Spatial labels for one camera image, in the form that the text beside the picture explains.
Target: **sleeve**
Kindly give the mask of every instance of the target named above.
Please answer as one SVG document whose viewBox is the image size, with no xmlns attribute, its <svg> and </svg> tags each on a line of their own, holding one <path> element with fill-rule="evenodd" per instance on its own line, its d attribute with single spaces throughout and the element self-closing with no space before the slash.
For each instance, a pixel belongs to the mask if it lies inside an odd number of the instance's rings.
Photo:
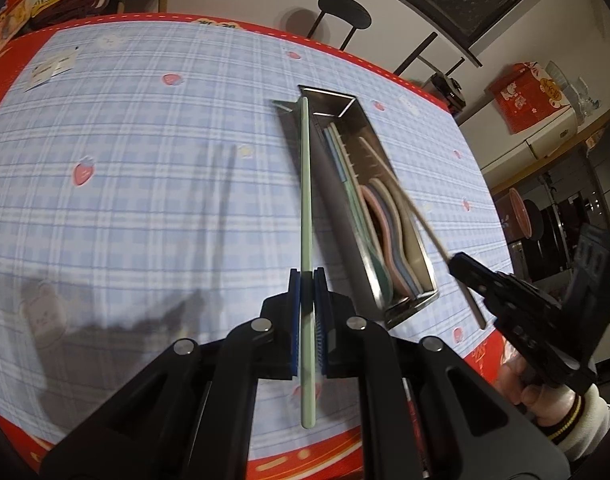
<svg viewBox="0 0 610 480">
<path fill-rule="evenodd" d="M 610 428 L 610 404 L 592 384 L 584 396 L 577 396 L 570 414 L 562 425 L 541 428 L 570 462 L 589 455 L 600 443 Z"/>
</svg>

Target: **person's hand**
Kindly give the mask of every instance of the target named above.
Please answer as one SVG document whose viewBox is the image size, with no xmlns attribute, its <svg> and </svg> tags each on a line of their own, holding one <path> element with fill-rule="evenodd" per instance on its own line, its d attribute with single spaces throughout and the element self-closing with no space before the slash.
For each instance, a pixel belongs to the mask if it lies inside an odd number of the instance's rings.
<svg viewBox="0 0 610 480">
<path fill-rule="evenodd" d="M 530 412 L 536 415 L 536 423 L 546 428 L 554 426 L 565 418 L 574 405 L 576 394 L 567 386 L 551 388 L 546 384 L 525 385 L 520 375 L 527 368 L 525 358 L 517 355 L 498 371 L 494 385 L 496 390 L 514 405 L 523 403 Z"/>
</svg>

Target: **black round stool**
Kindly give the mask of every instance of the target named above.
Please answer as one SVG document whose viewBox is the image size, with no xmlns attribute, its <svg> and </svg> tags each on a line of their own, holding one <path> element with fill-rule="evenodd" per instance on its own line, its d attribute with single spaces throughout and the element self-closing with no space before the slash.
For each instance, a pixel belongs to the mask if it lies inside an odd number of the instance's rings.
<svg viewBox="0 0 610 480">
<path fill-rule="evenodd" d="M 316 18 L 314 26 L 309 31 L 309 34 L 307 34 L 307 37 L 311 38 L 314 35 L 323 16 L 331 14 L 352 26 L 352 30 L 342 42 L 341 50 L 345 50 L 347 43 L 349 43 L 357 28 L 363 30 L 371 25 L 371 16 L 367 9 L 355 0 L 318 0 L 318 8 L 320 9 L 320 14 Z"/>
</svg>

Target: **white cabinet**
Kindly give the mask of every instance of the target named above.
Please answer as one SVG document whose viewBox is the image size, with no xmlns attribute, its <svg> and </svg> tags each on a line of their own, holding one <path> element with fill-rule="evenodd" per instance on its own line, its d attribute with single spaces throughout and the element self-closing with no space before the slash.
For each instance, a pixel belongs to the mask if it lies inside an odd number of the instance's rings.
<svg viewBox="0 0 610 480">
<path fill-rule="evenodd" d="M 489 187 L 550 155 L 577 130 L 574 110 L 565 107 L 526 130 L 512 134 L 495 101 L 460 125 Z"/>
<path fill-rule="evenodd" d="M 551 155 L 567 139 L 576 134 L 578 123 L 576 114 L 572 108 L 568 108 L 563 114 L 551 121 L 546 128 L 533 134 L 527 143 L 538 158 Z"/>
<path fill-rule="evenodd" d="M 522 142 L 509 153 L 505 153 L 502 157 L 482 168 L 481 172 L 487 186 L 491 188 L 534 162 L 536 162 L 536 157 L 528 144 Z"/>
</svg>

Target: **table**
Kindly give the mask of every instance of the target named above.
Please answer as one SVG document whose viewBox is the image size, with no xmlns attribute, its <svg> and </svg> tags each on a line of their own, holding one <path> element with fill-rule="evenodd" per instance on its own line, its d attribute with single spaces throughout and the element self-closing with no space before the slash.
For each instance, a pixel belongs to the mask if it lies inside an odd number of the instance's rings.
<svg viewBox="0 0 610 480">
<path fill-rule="evenodd" d="M 72 70 L 25 91 L 33 67 L 72 47 Z M 286 290 L 300 256 L 299 184 L 272 100 L 295 101 L 299 84 L 357 96 L 448 250 L 511 270 L 452 117 L 379 67 L 184 14 L 106 16 L 19 38 L 0 58 L 0 425 L 32 466 L 176 338 L 222 338 Z M 313 209 L 314 264 L 347 293 L 340 259 L 322 259 L 334 238 L 315 190 Z M 440 297 L 392 332 L 438 335 L 493 380 L 502 338 L 477 328 L 422 238 Z M 355 382 L 322 384 L 309 431 L 296 387 L 260 382 L 248 477 L 359 468 Z"/>
</svg>

